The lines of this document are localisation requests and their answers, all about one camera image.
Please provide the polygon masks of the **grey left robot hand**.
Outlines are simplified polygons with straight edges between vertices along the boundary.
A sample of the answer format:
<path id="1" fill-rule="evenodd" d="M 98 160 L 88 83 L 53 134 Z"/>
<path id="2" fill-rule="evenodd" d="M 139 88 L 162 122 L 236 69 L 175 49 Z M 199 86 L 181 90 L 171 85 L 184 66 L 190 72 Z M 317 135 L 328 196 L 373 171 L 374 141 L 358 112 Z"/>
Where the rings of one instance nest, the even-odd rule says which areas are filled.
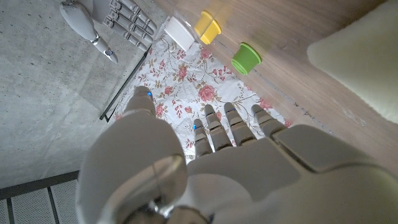
<path id="1" fill-rule="evenodd" d="M 236 108 L 227 134 L 210 105 L 196 119 L 187 162 L 151 91 L 135 89 L 120 120 L 92 145 L 78 176 L 80 223 L 396 223 L 397 178 L 344 141 L 252 112 L 258 139 Z"/>

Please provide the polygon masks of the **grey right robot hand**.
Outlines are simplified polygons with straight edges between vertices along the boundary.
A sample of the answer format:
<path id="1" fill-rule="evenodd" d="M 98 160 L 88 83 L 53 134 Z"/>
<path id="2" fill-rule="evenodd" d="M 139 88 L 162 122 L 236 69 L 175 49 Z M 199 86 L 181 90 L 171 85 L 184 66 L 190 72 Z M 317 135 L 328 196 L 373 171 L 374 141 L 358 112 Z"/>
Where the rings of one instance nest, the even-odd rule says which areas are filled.
<path id="1" fill-rule="evenodd" d="M 142 51 L 153 43 L 157 30 L 154 21 L 134 0 L 66 0 L 60 12 L 68 25 L 82 38 L 89 40 L 110 61 L 118 63 L 116 53 L 95 29 L 98 22 L 121 35 Z"/>

